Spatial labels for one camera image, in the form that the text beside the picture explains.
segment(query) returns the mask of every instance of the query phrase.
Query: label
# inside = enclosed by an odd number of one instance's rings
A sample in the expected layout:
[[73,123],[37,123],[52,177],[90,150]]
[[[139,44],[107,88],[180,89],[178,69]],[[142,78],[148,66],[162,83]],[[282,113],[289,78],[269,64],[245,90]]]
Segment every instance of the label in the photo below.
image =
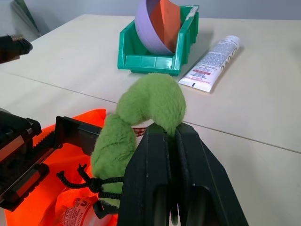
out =
[[82,226],[86,212],[91,206],[91,201],[77,198],[74,200],[73,207],[69,207],[61,218],[62,226]]
[[215,81],[234,57],[240,39],[229,35],[218,42],[180,81],[180,84],[210,92]]

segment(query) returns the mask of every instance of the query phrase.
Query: table surface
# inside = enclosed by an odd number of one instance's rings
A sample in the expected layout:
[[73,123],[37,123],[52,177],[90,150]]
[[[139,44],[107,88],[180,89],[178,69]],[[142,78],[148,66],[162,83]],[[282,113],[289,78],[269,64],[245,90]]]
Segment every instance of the table surface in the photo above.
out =
[[[119,32],[130,16],[81,16],[33,42],[2,71],[111,102],[141,75],[117,69]],[[226,35],[242,48],[210,94],[182,86],[185,121],[301,152],[301,21],[200,19],[197,43],[179,80]]]
[[[38,120],[43,127],[55,123],[58,115],[74,116],[94,108],[114,111],[120,95],[140,77],[116,68],[118,33],[131,20],[81,16],[37,39],[29,55],[0,65],[0,94],[5,97],[0,99],[0,107]],[[295,119],[300,109],[293,101],[297,102],[299,94],[296,74],[301,68],[296,63],[300,54],[296,58],[289,54],[298,49],[289,52],[286,47],[293,40],[297,44],[301,34],[294,28],[301,22],[274,23],[280,32],[275,31],[272,21],[200,21],[202,38],[198,43],[208,41],[209,47],[223,36],[234,34],[242,39],[244,49],[213,93],[182,87],[188,105],[185,121],[225,167],[249,225],[298,226],[301,154],[296,153],[300,151],[296,135],[300,122]],[[184,71],[208,49],[198,43],[191,49]],[[276,50],[284,56],[285,66],[277,70],[268,68],[272,60],[280,65]],[[280,82],[279,71],[284,72],[287,65],[289,73],[285,75],[290,77]],[[261,82],[251,79],[251,72],[252,78],[261,76]],[[280,92],[280,84],[288,90]]]

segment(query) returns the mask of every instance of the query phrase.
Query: black strap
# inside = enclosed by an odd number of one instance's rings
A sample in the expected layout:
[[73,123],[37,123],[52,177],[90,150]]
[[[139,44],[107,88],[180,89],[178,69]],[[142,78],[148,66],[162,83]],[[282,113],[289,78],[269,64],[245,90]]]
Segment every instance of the black strap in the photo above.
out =
[[77,169],[79,175],[85,181],[85,183],[82,183],[82,184],[75,184],[75,183],[72,183],[69,180],[67,180],[67,178],[64,175],[65,174],[64,171],[61,171],[61,172],[57,173],[56,176],[68,188],[80,189],[80,188],[88,187],[91,192],[99,193],[98,197],[100,197],[100,198],[119,199],[120,200],[121,194],[103,192],[102,191],[102,185],[123,182],[123,177],[109,178],[109,179],[106,179],[106,180],[101,180],[100,178],[91,178],[85,172],[86,167],[87,167],[87,164],[85,164],[84,166],[81,166],[81,164],[79,164],[79,168]]

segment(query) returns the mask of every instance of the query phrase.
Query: green storage bin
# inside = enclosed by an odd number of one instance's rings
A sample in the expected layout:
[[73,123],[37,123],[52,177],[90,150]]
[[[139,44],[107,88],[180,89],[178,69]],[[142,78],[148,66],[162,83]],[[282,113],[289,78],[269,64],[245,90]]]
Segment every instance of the green storage bin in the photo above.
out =
[[176,51],[173,56],[152,55],[140,42],[135,22],[132,21],[120,33],[118,68],[128,69],[133,73],[168,73],[177,76],[181,67],[188,61],[190,46],[196,43],[198,35],[198,12],[186,20],[193,7],[181,6],[182,26],[178,34]]

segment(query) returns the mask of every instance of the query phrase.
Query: green stuffed toy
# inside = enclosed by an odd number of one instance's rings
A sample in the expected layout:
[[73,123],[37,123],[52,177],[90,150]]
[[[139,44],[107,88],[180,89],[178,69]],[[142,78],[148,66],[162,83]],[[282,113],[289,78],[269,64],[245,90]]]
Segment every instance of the green stuffed toy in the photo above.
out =
[[[183,93],[168,74],[143,76],[120,98],[116,112],[106,118],[105,126],[91,157],[92,173],[101,180],[122,178],[136,149],[132,126],[153,120],[173,137],[186,110]],[[102,192],[121,194],[122,182],[102,184]],[[101,197],[101,202],[119,208],[120,200]]]

